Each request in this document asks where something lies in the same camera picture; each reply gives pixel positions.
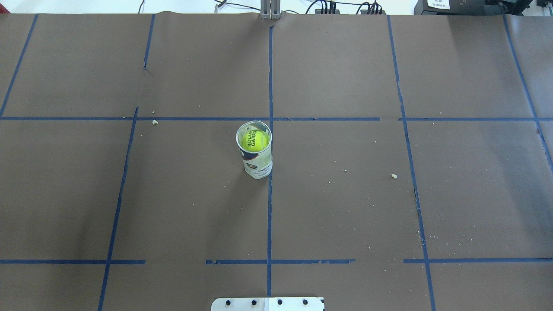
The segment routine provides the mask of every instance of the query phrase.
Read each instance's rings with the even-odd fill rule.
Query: black cable
[[[322,2],[322,3],[321,3],[321,14],[322,14],[322,4],[324,3],[324,4],[326,5],[326,1],[324,1],[324,0],[316,0],[316,1],[313,1],[313,2],[311,3],[311,5],[309,6],[309,8],[307,8],[307,11],[305,11],[305,14],[308,14],[308,13],[309,13],[309,10],[310,10],[311,7],[313,6],[313,4],[315,4],[315,3],[319,2],[319,1]]]
[[[362,3],[347,3],[347,2],[336,2],[336,3],[339,3],[339,4],[349,4],[349,5],[352,5],[352,6],[360,6]]]
[[[359,11],[361,11],[361,8],[362,8],[365,4],[368,6],[367,11],[370,10],[371,4],[368,3],[368,2],[363,2],[363,3],[361,3],[361,5],[359,6],[359,8],[357,9],[357,12],[355,13],[355,15],[359,14]]]
[[[146,0],[142,0],[142,3],[138,7],[138,14],[140,14],[140,10],[142,9],[142,6],[144,5],[144,1],[146,1]]]
[[[238,4],[238,3],[230,3],[230,2],[226,2],[226,1],[218,1],[218,0],[215,0],[215,2],[218,2],[221,4],[221,6],[223,4],[230,4],[232,6],[239,6],[239,7],[244,7],[244,8],[248,8],[248,9],[253,9],[253,10],[257,10],[257,11],[260,11],[261,12],[261,9],[258,9],[258,8],[254,8],[254,7],[250,7],[250,6],[245,6],[244,4]]]

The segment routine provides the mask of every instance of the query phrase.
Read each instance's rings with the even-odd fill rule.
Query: metal bracket
[[[217,298],[211,311],[324,311],[322,297]]]
[[[280,0],[261,0],[261,19],[280,19]]]

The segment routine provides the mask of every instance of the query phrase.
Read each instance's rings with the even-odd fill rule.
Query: blue tape
[[[521,121],[535,121],[533,118],[405,118],[407,121],[492,121],[492,122],[521,122]]]
[[[25,56],[25,52],[27,51],[27,46],[29,45],[29,41],[31,40],[31,35],[33,34],[37,19],[38,14],[35,14],[35,17],[33,18],[33,23],[31,24],[31,28],[29,29],[29,34],[27,34],[27,39],[25,40],[25,44],[23,45],[23,49],[21,50],[21,54],[19,55],[19,60],[17,61],[17,65],[15,66],[15,70],[13,71],[12,79],[9,82],[8,90],[6,91],[6,96],[4,97],[4,101],[2,103],[2,108],[0,108],[0,117],[2,117],[2,115],[4,114],[4,110],[6,109],[6,105],[8,104],[9,95],[12,92],[15,78],[17,77],[17,73],[19,72],[19,67],[21,66],[21,62],[23,61],[23,56]]]
[[[132,117],[1,117],[6,121],[132,121]]]
[[[340,118],[340,117],[333,117],[333,118],[309,118],[309,117],[292,117],[292,118],[286,118],[286,117],[277,117],[273,118],[275,121],[380,121],[380,118],[373,117],[373,118]]]
[[[547,163],[549,163],[549,169],[551,170],[551,173],[553,173],[553,162],[551,161],[551,154],[549,153],[549,148],[547,147],[547,143],[545,142],[544,134],[543,134],[543,131],[541,130],[540,122],[538,121],[538,116],[536,114],[536,109],[534,108],[534,103],[532,102],[532,98],[530,97],[530,92],[528,91],[528,86],[526,85],[526,80],[524,79],[522,69],[520,68],[517,53],[515,51],[513,41],[511,40],[511,33],[509,31],[509,25],[507,24],[507,17],[505,17],[505,14],[503,14],[503,25],[505,26],[505,32],[507,33],[507,41],[509,42],[509,47],[511,49],[511,53],[513,54],[513,59],[515,61],[515,65],[517,66],[517,71],[519,73],[520,82],[522,82],[522,86],[524,88],[524,93],[526,94],[526,99],[528,100],[528,105],[530,105],[530,110],[532,111],[532,116],[534,116],[534,121],[536,122],[536,128],[538,129],[538,133],[539,133],[540,140],[541,140],[541,145],[544,148],[545,156],[547,158]]]
[[[109,250],[107,252],[106,269],[104,270],[104,278],[102,281],[102,291],[100,293],[100,302],[98,303],[98,311],[102,311],[104,297],[106,296],[107,280],[109,277],[109,267],[111,265],[111,258],[113,255],[113,245],[115,244],[115,235],[117,233],[117,224],[119,222],[119,213],[121,212],[121,202],[123,201],[123,188],[125,181],[127,180],[127,170],[129,167],[129,155],[131,153],[131,147],[134,139],[134,129],[137,125],[138,107],[134,110],[133,124],[131,127],[131,133],[129,135],[129,143],[127,145],[127,155],[125,156],[125,164],[123,167],[123,175],[121,177],[121,186],[119,187],[119,196],[117,198],[117,208],[115,209],[115,217],[113,218],[113,228],[111,231],[111,238],[109,240]]]
[[[355,259],[273,259],[273,263],[276,265],[313,265],[316,263],[347,265],[352,262],[355,262]]]
[[[416,176],[415,176],[415,166],[413,164],[413,154],[411,153],[411,142],[409,141],[409,130],[407,128],[407,117],[405,114],[405,106],[403,104],[403,96],[401,95],[401,89],[399,87],[399,69],[398,69],[398,60],[395,54],[395,45],[394,45],[394,35],[392,32],[392,20],[390,16],[386,16],[388,19],[388,32],[390,34],[390,46],[392,47],[392,58],[394,61],[394,71],[395,71],[395,81],[398,88],[398,97],[399,102],[401,103],[401,117],[403,119],[403,131],[405,133],[405,143],[407,145],[407,154],[409,156],[409,167],[411,170],[411,179],[413,180],[413,188],[415,190],[415,202],[416,209],[419,216],[419,231],[420,239],[422,243],[422,254],[425,259],[425,269],[426,269],[426,283],[428,284],[428,294],[430,297],[430,307],[432,311],[436,311],[436,303],[434,300],[434,287],[432,285],[432,276],[430,274],[430,264],[428,263],[428,250],[426,249],[426,237],[424,234],[424,224],[422,223],[422,211],[420,209],[420,200],[419,200],[419,190],[417,188]]]
[[[266,265],[265,259],[217,259],[206,260],[206,265]]]
[[[273,131],[273,27],[269,27],[269,128]]]
[[[355,262],[355,259],[273,259],[272,265],[313,265],[317,263],[329,263],[331,265],[347,265]],[[265,259],[217,259],[206,260],[206,265],[266,265]]]
[[[424,259],[404,259],[404,263],[425,263]],[[553,262],[553,258],[434,258],[429,263]]]
[[[148,34],[148,43],[146,44],[146,53],[144,53],[144,69],[147,70],[148,54],[150,54],[150,43],[152,42],[152,33],[154,32],[155,14],[152,14],[152,21],[150,22],[150,32]]]
[[[273,133],[273,27],[269,27],[269,128]],[[273,173],[269,174],[267,201],[267,297],[272,296]]]
[[[107,260],[2,259],[0,265],[105,265]],[[112,260],[112,265],[145,265],[146,260]]]
[[[138,117],[139,121],[268,121],[269,118],[257,118],[257,117]]]

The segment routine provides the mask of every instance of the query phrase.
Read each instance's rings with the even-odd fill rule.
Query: yellow tennis ball
[[[269,135],[259,129],[248,131],[240,141],[240,146],[248,152],[260,152],[268,145]]]

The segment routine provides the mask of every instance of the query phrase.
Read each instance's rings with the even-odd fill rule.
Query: can label
[[[253,129],[264,131],[269,136],[269,143],[267,147],[257,153],[246,151],[240,145],[240,141],[242,141],[242,138],[246,135],[246,133]],[[240,126],[236,132],[236,143],[240,149],[246,173],[255,179],[266,177],[271,173],[271,170],[273,169],[273,155],[271,152],[273,135],[270,128],[265,123],[261,121],[250,121]]]

